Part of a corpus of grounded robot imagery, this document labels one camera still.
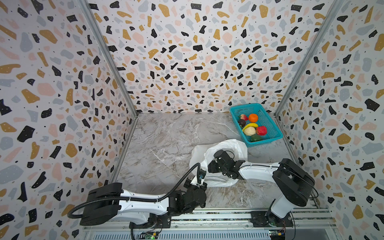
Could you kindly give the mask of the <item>yellow banana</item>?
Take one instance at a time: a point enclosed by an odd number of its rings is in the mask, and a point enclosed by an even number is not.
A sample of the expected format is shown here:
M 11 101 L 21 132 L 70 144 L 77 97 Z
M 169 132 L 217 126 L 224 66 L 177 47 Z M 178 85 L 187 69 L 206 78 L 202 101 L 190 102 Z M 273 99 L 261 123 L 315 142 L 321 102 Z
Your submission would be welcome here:
M 258 128 L 259 126 L 258 126 L 258 124 L 256 124 L 256 123 L 249 123 L 249 124 L 247 124 L 245 127 L 243 127 L 242 131 L 244 132 L 247 128 L 250 128 L 250 127 L 252 127 L 252 128 Z

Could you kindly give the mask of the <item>teal plastic mesh basket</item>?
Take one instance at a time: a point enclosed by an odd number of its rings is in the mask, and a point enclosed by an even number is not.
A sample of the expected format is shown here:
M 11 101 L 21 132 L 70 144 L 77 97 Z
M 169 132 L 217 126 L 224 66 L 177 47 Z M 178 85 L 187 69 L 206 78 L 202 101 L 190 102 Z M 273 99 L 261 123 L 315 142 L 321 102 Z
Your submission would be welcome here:
M 270 144 L 283 138 L 274 120 L 260 104 L 231 107 L 230 113 L 248 148 Z

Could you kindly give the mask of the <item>green fruit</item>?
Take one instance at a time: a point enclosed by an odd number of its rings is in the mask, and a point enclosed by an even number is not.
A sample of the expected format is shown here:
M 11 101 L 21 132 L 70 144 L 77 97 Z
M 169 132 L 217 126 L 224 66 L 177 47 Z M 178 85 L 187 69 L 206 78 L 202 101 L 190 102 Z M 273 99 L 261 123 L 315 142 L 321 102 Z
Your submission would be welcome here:
M 250 137 L 250 142 L 252 142 L 252 143 L 258 142 L 258 141 L 262 141 L 262 140 L 263 140 L 263 138 L 261 136 L 257 135 L 257 134 L 252 135 Z

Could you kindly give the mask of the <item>right aluminium corner post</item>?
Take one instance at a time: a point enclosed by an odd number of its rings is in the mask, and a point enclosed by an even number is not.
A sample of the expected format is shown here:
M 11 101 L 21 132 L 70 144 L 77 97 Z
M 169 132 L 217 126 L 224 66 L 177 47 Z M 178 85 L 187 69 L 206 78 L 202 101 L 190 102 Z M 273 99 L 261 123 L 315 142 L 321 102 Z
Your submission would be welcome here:
M 299 65 L 298 70 L 296 71 L 293 80 L 291 81 L 290 85 L 287 87 L 287 91 L 285 92 L 283 99 L 279 103 L 277 110 L 274 113 L 274 117 L 277 119 L 279 114 L 282 112 L 284 105 L 288 102 L 290 94 L 294 91 L 295 86 L 299 82 L 301 76 L 303 75 L 307 65 L 310 63 L 311 59 L 313 58 L 314 54 L 317 52 L 317 48 L 319 47 L 320 43 L 322 42 L 322 39 L 324 35 L 327 33 L 329 27 L 331 26 L 333 20 L 335 19 L 337 13 L 341 9 L 343 5 L 342 0 L 334 0 L 332 5 L 330 6 L 330 9 L 326 15 L 325 20 L 323 21 L 323 24 L 321 25 L 318 33 L 316 34 L 313 42 L 311 43 L 308 52 L 306 53 L 305 57 L 303 58 L 302 62 Z

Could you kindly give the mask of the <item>dark purple mangosteen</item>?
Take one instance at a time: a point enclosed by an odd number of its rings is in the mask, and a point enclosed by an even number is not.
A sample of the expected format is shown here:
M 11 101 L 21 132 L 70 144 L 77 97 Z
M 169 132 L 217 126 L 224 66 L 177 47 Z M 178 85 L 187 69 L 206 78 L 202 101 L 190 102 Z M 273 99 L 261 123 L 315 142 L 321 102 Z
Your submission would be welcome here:
M 247 122 L 246 122 L 245 120 L 243 120 L 243 119 L 240 119 L 240 120 L 238 120 L 238 124 L 239 124 L 239 126 L 240 126 L 241 128 L 243 128 L 243 127 L 246 126 Z

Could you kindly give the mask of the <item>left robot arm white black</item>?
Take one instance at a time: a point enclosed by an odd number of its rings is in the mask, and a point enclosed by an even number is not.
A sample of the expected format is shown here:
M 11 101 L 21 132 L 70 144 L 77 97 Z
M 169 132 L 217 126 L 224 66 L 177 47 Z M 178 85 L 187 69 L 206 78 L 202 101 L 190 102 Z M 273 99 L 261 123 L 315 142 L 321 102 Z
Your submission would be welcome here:
M 97 226 L 110 220 L 127 221 L 135 228 L 149 228 L 156 223 L 168 224 L 172 217 L 191 213 L 206 206 L 207 183 L 187 179 L 186 191 L 177 190 L 163 200 L 163 195 L 145 195 L 124 190 L 121 183 L 113 183 L 89 192 L 81 226 Z

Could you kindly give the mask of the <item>white plastic bag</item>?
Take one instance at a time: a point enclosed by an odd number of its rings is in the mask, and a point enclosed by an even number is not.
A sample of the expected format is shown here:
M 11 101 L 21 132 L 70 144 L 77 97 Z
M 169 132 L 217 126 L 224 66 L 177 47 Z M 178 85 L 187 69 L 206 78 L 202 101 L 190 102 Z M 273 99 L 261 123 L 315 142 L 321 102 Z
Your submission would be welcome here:
M 225 140 L 216 144 L 195 146 L 192 150 L 189 166 L 191 168 L 196 163 L 201 164 L 201 169 L 207 172 L 204 183 L 207 183 L 209 188 L 230 187 L 238 182 L 238 180 L 223 176 L 222 173 L 209 173 L 208 165 L 214 161 L 214 154 L 219 150 L 228 151 L 227 154 L 232 156 L 235 161 L 248 160 L 246 144 L 235 139 Z

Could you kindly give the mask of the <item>aluminium corner post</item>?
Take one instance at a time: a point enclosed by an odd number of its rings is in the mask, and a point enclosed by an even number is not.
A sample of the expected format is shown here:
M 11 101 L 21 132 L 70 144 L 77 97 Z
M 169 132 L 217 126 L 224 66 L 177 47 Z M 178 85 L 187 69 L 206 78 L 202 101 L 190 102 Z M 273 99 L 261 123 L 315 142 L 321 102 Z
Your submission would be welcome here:
M 274 117 L 277 119 L 279 114 L 282 112 L 284 105 L 288 102 L 290 94 L 294 91 L 295 86 L 299 82 L 301 76 L 303 75 L 307 65 L 310 63 L 311 59 L 313 58 L 314 54 L 317 52 L 317 48 L 319 47 L 320 43 L 322 42 L 322 39 L 324 35 L 327 33 L 329 27 L 331 26 L 333 20 L 335 19 L 337 13 L 341 9 L 343 5 L 342 0 L 334 0 L 332 5 L 330 6 L 330 9 L 326 15 L 325 20 L 323 21 L 323 24 L 321 25 L 318 33 L 316 34 L 313 42 L 311 43 L 308 52 L 306 53 L 305 57 L 303 58 L 302 62 L 299 65 L 298 70 L 296 71 L 293 80 L 291 81 L 290 85 L 287 87 L 287 91 L 285 92 L 283 99 L 279 103 L 277 110 L 274 113 Z
M 114 60 L 110 54 L 108 45 L 104 41 L 102 32 L 101 32 L 100 28 L 98 27 L 96 19 L 93 16 L 93 13 L 91 11 L 89 3 L 86 0 L 79 0 L 78 3 L 79 3 L 79 8 L 82 10 L 82 12 L 85 16 L 85 19 L 86 19 L 87 23 L 89 24 L 91 31 L 94 34 L 94 37 L 95 37 L 96 42 L 98 43 L 98 45 L 100 47 L 100 50 L 101 50 L 103 56 L 105 57 L 106 62 L 109 65 L 113 76 L 115 77 L 115 80 L 117 81 L 118 87 L 120 88 L 122 95 L 128 104 L 129 111 L 132 114 L 133 119 L 135 120 L 138 117 L 138 113 L 134 108 L 134 105 L 131 101 L 130 95 L 126 89 L 126 86 L 122 80 L 121 75 L 119 74 L 118 68 L 117 68 L 117 66 L 116 66 L 116 64 L 115 64 L 115 62 L 114 62 Z

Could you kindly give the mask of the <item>left aluminium corner post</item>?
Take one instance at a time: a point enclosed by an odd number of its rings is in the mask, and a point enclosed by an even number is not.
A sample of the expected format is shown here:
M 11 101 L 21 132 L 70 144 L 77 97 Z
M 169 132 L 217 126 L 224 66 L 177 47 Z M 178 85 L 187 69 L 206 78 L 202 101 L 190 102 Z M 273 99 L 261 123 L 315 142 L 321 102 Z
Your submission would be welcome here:
M 96 19 L 93 16 L 93 13 L 91 11 L 89 3 L 86 0 L 79 0 L 78 3 L 79 3 L 79 8 L 82 10 L 82 12 L 85 16 L 85 19 L 86 19 L 87 23 L 89 24 L 91 31 L 94 34 L 94 37 L 95 37 L 96 42 L 98 43 L 98 45 L 100 47 L 100 50 L 101 50 L 103 56 L 105 57 L 106 62 L 109 65 L 113 76 L 115 77 L 115 80 L 117 81 L 118 87 L 120 88 L 122 95 L 128 104 L 129 111 L 132 114 L 133 119 L 135 120 L 138 117 L 138 113 L 134 108 L 134 105 L 131 101 L 130 95 L 126 89 L 126 86 L 122 80 L 121 75 L 119 74 L 118 68 L 117 68 L 117 66 L 116 66 L 116 64 L 115 64 L 115 62 L 114 62 L 114 60 L 110 54 L 108 45 L 104 41 L 102 32 L 101 32 L 100 28 L 98 27 Z

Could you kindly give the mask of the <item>red apple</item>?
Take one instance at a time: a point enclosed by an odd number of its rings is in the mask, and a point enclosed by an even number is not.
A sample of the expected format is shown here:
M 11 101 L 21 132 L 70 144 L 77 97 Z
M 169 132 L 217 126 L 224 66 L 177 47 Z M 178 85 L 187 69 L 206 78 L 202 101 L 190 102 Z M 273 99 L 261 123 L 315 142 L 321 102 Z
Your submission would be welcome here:
M 265 126 L 259 126 L 256 128 L 256 134 L 259 136 L 265 136 L 268 133 L 268 130 Z

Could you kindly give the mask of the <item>orange fruit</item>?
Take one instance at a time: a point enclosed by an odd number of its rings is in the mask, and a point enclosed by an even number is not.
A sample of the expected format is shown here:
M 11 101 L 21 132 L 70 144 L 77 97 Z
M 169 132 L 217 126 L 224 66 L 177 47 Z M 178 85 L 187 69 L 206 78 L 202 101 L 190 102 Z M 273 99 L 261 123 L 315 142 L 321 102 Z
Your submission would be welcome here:
M 259 120 L 259 117 L 257 114 L 250 114 L 248 116 L 248 119 L 251 123 L 256 123 Z

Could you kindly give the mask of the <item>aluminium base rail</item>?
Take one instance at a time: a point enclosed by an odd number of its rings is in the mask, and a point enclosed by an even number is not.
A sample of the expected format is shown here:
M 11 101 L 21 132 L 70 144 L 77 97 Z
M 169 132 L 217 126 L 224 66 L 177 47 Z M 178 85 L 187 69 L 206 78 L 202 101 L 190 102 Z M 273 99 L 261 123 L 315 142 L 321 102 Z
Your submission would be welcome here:
M 294 209 L 280 227 L 255 227 L 251 209 L 198 209 L 163 226 L 130 230 L 127 222 L 85 227 L 82 240 L 340 240 L 326 209 Z

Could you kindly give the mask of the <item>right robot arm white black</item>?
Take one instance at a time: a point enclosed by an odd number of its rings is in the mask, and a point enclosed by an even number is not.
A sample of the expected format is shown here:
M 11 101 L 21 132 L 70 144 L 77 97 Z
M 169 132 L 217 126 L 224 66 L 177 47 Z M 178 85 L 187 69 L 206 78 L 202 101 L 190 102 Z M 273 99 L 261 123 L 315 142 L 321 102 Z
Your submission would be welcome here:
M 208 164 L 208 172 L 221 173 L 232 180 L 262 180 L 278 186 L 281 195 L 273 200 L 268 210 L 251 212 L 251 223 L 255 228 L 294 227 L 291 211 L 307 205 L 315 185 L 315 180 L 290 159 L 255 164 L 245 160 L 235 161 L 224 150 L 214 154 L 214 159 Z

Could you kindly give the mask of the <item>red strawberry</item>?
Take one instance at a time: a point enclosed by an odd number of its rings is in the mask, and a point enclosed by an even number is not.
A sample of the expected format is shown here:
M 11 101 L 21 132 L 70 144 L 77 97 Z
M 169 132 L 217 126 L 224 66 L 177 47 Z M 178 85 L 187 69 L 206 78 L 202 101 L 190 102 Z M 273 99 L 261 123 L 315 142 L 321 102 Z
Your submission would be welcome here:
M 244 120 L 244 121 L 248 121 L 249 120 L 249 118 L 245 114 L 241 114 L 239 118 L 240 118 L 240 120 Z

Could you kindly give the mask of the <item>cream pear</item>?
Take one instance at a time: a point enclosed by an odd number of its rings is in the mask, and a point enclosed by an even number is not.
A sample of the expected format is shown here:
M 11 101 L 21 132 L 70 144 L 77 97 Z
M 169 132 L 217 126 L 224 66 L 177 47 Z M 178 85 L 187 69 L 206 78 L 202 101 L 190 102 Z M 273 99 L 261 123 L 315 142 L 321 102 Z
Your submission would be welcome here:
M 243 133 L 245 136 L 253 136 L 253 135 L 256 135 L 256 128 L 255 127 L 244 127 L 243 128 Z

